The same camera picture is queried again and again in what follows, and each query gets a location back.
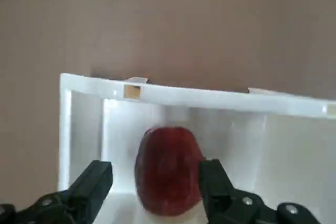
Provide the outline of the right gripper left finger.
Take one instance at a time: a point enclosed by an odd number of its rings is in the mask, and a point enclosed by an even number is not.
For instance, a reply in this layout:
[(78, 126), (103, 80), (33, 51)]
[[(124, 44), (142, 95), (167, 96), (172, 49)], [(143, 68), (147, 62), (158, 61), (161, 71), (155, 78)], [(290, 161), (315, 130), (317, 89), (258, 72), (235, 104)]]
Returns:
[(24, 210), (1, 204), (1, 223), (94, 223), (112, 183), (111, 162), (94, 160), (68, 189), (43, 195)]

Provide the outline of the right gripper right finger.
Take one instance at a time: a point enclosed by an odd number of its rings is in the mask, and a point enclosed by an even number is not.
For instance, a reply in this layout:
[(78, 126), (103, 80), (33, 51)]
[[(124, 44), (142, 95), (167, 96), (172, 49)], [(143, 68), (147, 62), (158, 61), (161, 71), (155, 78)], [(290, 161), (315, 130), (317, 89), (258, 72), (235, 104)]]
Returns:
[(199, 163), (198, 185), (208, 223), (319, 223), (303, 205), (283, 202), (272, 209), (260, 196), (236, 189), (217, 159)]

